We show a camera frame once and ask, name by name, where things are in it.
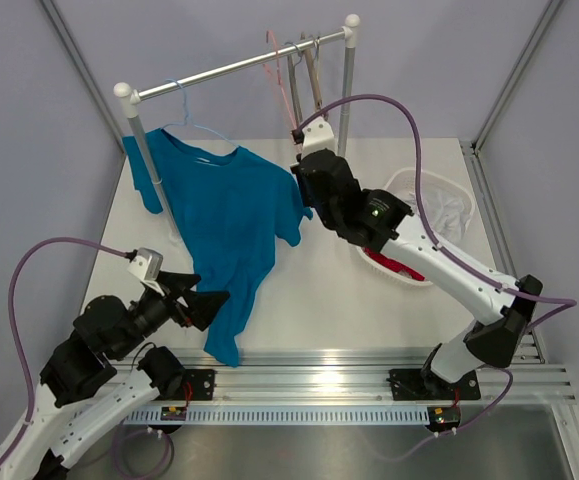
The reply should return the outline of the red t shirt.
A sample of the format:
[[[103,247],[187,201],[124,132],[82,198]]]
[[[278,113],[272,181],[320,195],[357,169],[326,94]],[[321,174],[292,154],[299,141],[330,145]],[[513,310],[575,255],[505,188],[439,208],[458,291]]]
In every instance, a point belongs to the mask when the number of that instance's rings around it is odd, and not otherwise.
[[[392,273],[401,275],[405,278],[417,282],[425,281],[425,277],[423,275],[392,258],[386,257],[380,253],[374,252],[367,248],[363,249],[363,253],[372,261],[376,262],[378,265],[386,268],[388,271]]]

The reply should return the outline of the grey plastic hanger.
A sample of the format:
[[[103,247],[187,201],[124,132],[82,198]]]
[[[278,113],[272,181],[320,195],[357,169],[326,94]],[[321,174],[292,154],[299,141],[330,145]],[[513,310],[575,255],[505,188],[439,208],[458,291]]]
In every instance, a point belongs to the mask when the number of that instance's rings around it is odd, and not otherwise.
[[[288,82],[291,95],[291,102],[296,124],[301,124],[303,120],[302,109],[299,98],[299,90],[296,77],[296,62],[293,59],[293,54],[287,56],[287,71]]]

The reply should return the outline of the white t shirt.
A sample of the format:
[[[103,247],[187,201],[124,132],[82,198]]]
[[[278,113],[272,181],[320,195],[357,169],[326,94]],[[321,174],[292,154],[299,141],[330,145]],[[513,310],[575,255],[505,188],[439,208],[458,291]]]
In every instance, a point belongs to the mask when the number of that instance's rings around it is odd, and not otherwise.
[[[434,233],[458,245],[472,218],[471,209],[463,198],[442,188],[430,186],[423,188],[421,199]]]

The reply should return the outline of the pink wire hanger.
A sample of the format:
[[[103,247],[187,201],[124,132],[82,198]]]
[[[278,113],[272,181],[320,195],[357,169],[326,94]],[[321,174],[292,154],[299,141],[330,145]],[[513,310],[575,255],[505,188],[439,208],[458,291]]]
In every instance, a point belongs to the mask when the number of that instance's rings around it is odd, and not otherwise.
[[[281,57],[279,55],[279,44],[276,40],[275,34],[272,30],[267,30],[265,32],[265,41],[268,45],[273,47],[274,51],[274,67],[269,67],[266,63],[263,64],[263,68],[267,74],[268,79],[276,89],[276,98],[281,106],[283,114],[286,118],[286,123],[290,131],[293,131],[297,127],[296,118],[293,111],[293,106],[287,95],[285,89],[283,75],[281,71]]]

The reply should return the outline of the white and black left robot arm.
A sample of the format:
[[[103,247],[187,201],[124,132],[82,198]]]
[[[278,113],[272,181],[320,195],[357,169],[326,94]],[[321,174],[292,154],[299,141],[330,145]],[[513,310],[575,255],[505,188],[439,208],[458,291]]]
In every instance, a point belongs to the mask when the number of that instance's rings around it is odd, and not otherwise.
[[[94,298],[73,322],[39,374],[30,410],[0,445],[0,479],[64,479],[87,451],[130,413],[189,393],[185,367],[165,346],[153,346],[101,399],[98,391],[128,357],[168,321],[206,330],[230,295],[196,292],[196,274],[161,272],[138,301]]]

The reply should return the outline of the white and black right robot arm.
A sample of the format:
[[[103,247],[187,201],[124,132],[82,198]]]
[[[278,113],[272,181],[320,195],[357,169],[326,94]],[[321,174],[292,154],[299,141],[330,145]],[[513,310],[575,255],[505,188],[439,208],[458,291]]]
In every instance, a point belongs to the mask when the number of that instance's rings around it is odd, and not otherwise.
[[[424,398],[452,396],[478,367],[510,365],[543,288],[537,278],[491,272],[433,238],[408,204],[385,190],[362,188],[347,161],[330,150],[305,156],[291,171],[304,205],[317,212],[326,229],[412,268],[472,314],[469,328],[432,350],[412,392]]]

